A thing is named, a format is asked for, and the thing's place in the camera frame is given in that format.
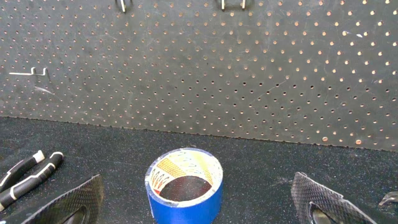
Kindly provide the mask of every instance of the tape roll hole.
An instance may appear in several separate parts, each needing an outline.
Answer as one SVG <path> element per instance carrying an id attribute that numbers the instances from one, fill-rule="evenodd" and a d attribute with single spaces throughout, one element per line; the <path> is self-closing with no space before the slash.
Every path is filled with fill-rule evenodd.
<path id="1" fill-rule="evenodd" d="M 149 178 L 151 190 L 164 200 L 196 204 L 218 189 L 222 168 L 211 154 L 184 149 L 157 161 Z"/>

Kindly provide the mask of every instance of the blue tape roll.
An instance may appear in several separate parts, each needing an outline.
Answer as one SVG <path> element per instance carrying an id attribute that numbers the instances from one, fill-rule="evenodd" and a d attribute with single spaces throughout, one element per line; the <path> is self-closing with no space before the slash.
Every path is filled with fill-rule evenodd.
<path id="1" fill-rule="evenodd" d="M 169 182 L 188 175 L 206 180 L 211 185 L 210 190 L 183 202 L 160 196 Z M 223 170 L 209 152 L 195 148 L 176 149 L 152 163 L 145 176 L 145 186 L 152 216 L 158 224 L 207 224 L 216 218 L 221 208 Z"/>

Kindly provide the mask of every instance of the roll of tape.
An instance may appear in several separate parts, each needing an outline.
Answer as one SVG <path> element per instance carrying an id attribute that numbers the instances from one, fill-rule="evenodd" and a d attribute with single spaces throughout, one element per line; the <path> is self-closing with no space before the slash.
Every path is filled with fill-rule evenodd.
<path id="1" fill-rule="evenodd" d="M 223 169 L 209 152 L 176 149 L 150 165 L 145 187 L 158 224 L 211 223 L 221 208 Z"/>

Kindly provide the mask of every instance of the black carpet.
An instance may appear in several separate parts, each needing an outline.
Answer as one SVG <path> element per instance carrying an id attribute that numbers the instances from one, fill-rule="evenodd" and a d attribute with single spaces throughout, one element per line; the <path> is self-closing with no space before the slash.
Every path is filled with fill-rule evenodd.
<path id="1" fill-rule="evenodd" d="M 398 153 L 0 118 L 0 175 L 39 149 L 46 156 L 53 151 L 65 155 L 49 180 L 0 218 L 60 186 L 101 174 L 105 200 L 98 223 L 153 223 L 145 173 L 160 155 L 180 147 L 209 151 L 223 166 L 223 204 L 214 223 L 298 223 L 290 194 L 298 171 L 359 208 L 397 215 L 395 205 L 381 210 L 377 204 L 384 194 L 398 190 Z"/>

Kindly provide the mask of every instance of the pliers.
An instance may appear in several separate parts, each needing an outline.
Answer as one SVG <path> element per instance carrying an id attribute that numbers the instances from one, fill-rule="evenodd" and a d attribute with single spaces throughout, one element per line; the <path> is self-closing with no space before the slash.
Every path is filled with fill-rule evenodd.
<path id="1" fill-rule="evenodd" d="M 0 211 L 3 211 L 19 197 L 36 188 L 47 180 L 63 159 L 62 152 L 53 153 L 42 167 L 34 174 L 16 183 L 28 170 L 45 159 L 39 150 L 33 156 L 19 161 L 0 181 Z"/>

